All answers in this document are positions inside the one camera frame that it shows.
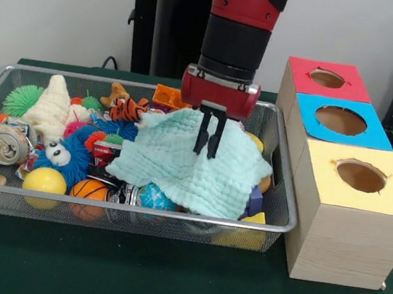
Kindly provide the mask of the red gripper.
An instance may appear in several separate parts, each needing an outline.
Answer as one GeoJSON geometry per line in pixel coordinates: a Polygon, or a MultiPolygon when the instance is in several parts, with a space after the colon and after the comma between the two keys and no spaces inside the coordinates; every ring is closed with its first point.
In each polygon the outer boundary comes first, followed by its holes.
{"type": "Polygon", "coordinates": [[[226,108],[226,113],[214,111],[214,116],[218,122],[215,133],[209,138],[208,127],[211,120],[211,110],[209,107],[200,107],[199,110],[203,113],[203,119],[193,151],[200,154],[208,141],[207,158],[215,158],[227,116],[233,119],[246,119],[256,105],[260,89],[259,85],[250,85],[248,92],[235,90],[234,88],[218,85],[218,83],[213,83],[205,78],[191,75],[188,72],[184,73],[181,94],[185,103],[200,106],[206,101],[226,108]]]}

